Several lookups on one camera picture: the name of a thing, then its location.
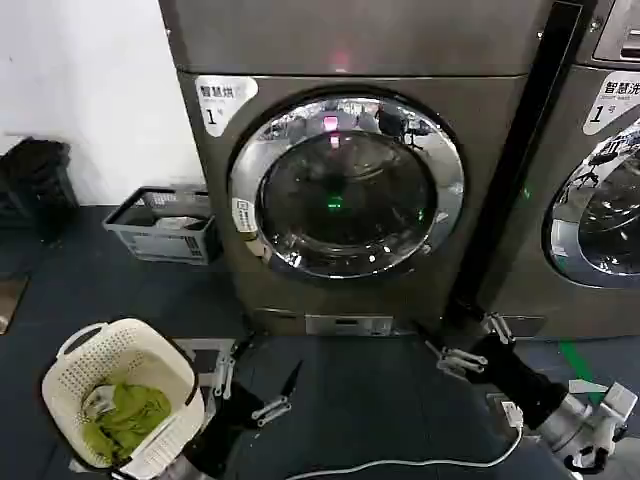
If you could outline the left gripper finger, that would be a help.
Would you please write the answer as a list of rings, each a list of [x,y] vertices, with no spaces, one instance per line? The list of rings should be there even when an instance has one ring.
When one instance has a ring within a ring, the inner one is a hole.
[[[253,343],[254,338],[247,337],[243,340],[235,341],[228,349],[219,352],[214,371],[214,397],[231,398],[235,365],[246,351],[253,346]]]
[[[287,377],[280,394],[251,413],[251,420],[257,427],[264,427],[292,409],[291,398],[296,389],[303,361],[300,360]]]

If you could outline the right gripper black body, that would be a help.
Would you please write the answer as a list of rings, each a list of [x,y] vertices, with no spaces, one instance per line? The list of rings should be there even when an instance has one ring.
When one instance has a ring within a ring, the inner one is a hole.
[[[475,384],[492,384],[523,412],[524,423],[532,430],[540,427],[561,405],[568,389],[526,365],[512,344],[504,344],[497,334],[481,338],[471,353],[484,357],[482,373],[471,372]]]

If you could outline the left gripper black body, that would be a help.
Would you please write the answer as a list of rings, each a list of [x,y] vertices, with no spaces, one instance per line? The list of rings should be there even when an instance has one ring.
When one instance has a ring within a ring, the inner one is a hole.
[[[257,428],[257,421],[251,415],[264,406],[265,402],[258,396],[232,381],[230,398],[222,400],[202,434],[205,451],[229,453],[243,432]]]

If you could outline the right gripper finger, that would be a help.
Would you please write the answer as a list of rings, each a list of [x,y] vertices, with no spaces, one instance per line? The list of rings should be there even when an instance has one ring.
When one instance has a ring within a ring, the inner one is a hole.
[[[454,321],[469,334],[486,336],[493,334],[504,345],[515,343],[514,335],[506,320],[497,312],[486,311],[482,307],[465,300],[455,300],[452,304]]]
[[[424,344],[436,355],[436,368],[446,374],[483,373],[488,366],[484,356],[449,347],[437,347],[429,340]]]

